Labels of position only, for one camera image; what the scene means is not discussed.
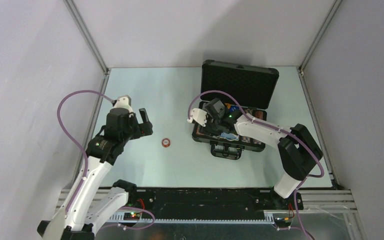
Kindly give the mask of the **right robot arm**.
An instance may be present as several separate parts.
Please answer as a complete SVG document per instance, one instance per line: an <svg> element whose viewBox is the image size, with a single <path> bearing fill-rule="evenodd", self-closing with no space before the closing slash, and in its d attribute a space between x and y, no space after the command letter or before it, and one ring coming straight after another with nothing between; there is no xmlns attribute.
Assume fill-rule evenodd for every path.
<svg viewBox="0 0 384 240"><path fill-rule="evenodd" d="M306 179L325 175L321 164L322 150L305 125L276 125L246 112L240 105L232 109L219 98L191 110L190 117L201 126L205 135L234 134L278 150L283 175L270 196L271 204L277 209L284 209L290 204L290 195Z"/></svg>

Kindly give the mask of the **black poker set case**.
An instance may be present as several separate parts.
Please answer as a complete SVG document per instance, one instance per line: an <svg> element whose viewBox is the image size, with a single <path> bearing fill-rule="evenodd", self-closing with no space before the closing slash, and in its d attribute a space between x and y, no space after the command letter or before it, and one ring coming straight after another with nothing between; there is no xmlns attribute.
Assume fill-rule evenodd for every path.
<svg viewBox="0 0 384 240"><path fill-rule="evenodd" d="M215 98L219 98L225 104L235 106L230 98L216 93L219 90L235 98L244 111L252 116L254 116L254 110L264 111L262 120L266 120L266 110L269 107L279 76L279 71L271 67L207 59L202 64L201 72L201 92L207 94L200 97L198 107L203 109L204 104ZM266 147L263 142L248 136L238 135L238 140L229 141L220 138L220 135L205 134L204 127L198 123L194 125L191 136L198 143L209 144L210 153L214 157L228 160L238 160L244 150L260 153Z"/></svg>

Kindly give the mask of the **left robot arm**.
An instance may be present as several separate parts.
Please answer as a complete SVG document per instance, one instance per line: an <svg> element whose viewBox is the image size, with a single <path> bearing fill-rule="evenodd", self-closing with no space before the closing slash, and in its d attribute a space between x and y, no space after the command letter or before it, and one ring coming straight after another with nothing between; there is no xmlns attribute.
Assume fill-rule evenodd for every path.
<svg viewBox="0 0 384 240"><path fill-rule="evenodd" d="M137 115L127 108L114 107L106 116L106 124L88 143L86 160L69 191L67 199L51 220L43 220L37 227L44 240L93 240L105 222L125 207L136 206L137 186L126 180L117 180L97 204L93 199L105 176L114 166L126 144L153 134L145 108Z"/></svg>

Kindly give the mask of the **blue round dealer button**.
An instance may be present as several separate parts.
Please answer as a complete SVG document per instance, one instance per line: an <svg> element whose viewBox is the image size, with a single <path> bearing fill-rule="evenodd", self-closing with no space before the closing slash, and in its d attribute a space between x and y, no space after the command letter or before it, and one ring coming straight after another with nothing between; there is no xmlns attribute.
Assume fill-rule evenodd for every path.
<svg viewBox="0 0 384 240"><path fill-rule="evenodd" d="M239 109L240 109L240 108L239 108L238 106L236 106L236 105L231 105L230 108L229 108L229 112L232 113L232 112L234 112L234 111L236 111L236 110L239 110Z"/></svg>

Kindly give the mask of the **red poker chip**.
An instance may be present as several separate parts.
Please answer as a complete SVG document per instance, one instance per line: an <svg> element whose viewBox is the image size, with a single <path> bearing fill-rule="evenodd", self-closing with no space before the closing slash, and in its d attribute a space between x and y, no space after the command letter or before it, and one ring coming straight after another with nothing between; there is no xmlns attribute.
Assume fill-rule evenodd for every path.
<svg viewBox="0 0 384 240"><path fill-rule="evenodd" d="M164 148L168 148L171 145L171 141L169 138L163 138L161 144Z"/></svg>

